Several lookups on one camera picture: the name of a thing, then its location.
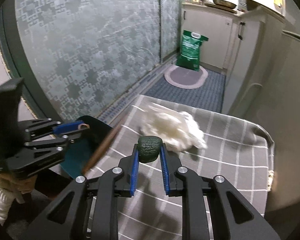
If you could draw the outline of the green rice bag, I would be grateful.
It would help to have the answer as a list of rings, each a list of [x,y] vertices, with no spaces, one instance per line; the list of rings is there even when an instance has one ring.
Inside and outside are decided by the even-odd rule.
[[[208,40],[209,38],[206,36],[192,31],[183,30],[180,54],[177,58],[176,65],[178,67],[198,72],[200,63],[200,47]]]

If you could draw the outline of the oval pink grey mat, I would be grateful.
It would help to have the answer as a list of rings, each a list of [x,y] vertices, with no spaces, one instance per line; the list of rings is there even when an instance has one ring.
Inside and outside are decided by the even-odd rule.
[[[170,66],[164,73],[165,80],[172,86],[182,89],[197,89],[203,86],[209,74],[202,66],[198,71],[176,65]]]

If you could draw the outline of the grey checked tablecloth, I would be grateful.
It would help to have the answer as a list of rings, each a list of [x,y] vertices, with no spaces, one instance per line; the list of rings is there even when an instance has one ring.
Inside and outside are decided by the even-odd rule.
[[[236,117],[140,95],[105,156],[90,169],[101,176],[132,154],[141,134],[143,116],[151,103],[191,114],[204,133],[207,148],[178,153],[181,163],[198,175],[224,176],[258,210],[265,213],[269,174],[273,171],[274,142],[259,125]],[[119,239],[181,239],[182,199],[165,194],[160,161],[141,164],[131,198],[118,200]]]

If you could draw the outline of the white kitchen cabinets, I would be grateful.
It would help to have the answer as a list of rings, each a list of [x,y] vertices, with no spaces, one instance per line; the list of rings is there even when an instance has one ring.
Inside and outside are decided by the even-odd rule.
[[[285,17],[264,5],[248,12],[182,3],[181,29],[209,40],[200,65],[226,75],[221,112],[243,117],[271,71]]]

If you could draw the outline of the brown walnut shell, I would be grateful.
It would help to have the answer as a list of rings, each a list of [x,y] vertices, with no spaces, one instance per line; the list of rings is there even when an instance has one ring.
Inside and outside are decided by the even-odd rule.
[[[86,123],[82,123],[82,124],[79,124],[79,125],[78,125],[78,129],[79,129],[80,131],[85,131],[85,130],[87,130],[87,129],[90,129],[90,126],[89,126],[88,124],[86,124]]]

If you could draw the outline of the white refrigerator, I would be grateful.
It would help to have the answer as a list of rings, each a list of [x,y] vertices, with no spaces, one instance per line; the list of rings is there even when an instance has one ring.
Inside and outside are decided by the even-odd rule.
[[[267,210],[300,202],[300,10],[286,11],[286,24],[270,72],[245,117],[261,125],[275,142],[274,175]]]

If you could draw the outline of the frying pan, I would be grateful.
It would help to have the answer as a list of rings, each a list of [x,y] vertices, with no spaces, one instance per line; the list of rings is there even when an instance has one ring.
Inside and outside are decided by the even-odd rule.
[[[235,9],[237,7],[236,4],[226,1],[226,0],[212,0],[212,1],[215,5],[226,7],[228,9]]]

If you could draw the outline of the teal trash bin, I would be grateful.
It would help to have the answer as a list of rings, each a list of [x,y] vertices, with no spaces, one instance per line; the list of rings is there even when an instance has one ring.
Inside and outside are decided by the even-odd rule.
[[[62,170],[72,179],[83,175],[82,169],[112,130],[108,124],[89,115],[81,116],[77,121],[82,121],[90,128],[79,139],[75,139],[74,143],[70,143],[65,161],[61,163]]]

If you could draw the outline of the frosted glass sliding door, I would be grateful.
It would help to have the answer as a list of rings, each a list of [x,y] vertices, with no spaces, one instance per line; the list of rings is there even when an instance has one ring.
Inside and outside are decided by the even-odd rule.
[[[113,122],[179,49],[182,0],[6,0],[0,49],[38,115]]]

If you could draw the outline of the dark green avocado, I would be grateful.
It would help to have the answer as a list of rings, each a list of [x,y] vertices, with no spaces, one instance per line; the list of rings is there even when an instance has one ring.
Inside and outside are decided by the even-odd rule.
[[[137,142],[139,162],[151,163],[155,161],[161,152],[162,144],[162,139],[157,136],[139,137]]]

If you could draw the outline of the white plastic bag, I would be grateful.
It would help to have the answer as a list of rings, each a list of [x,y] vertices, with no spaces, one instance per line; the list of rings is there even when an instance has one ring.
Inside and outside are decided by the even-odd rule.
[[[142,135],[157,136],[169,151],[179,153],[192,147],[206,149],[204,132],[190,113],[177,112],[151,102],[143,112],[140,124]]]

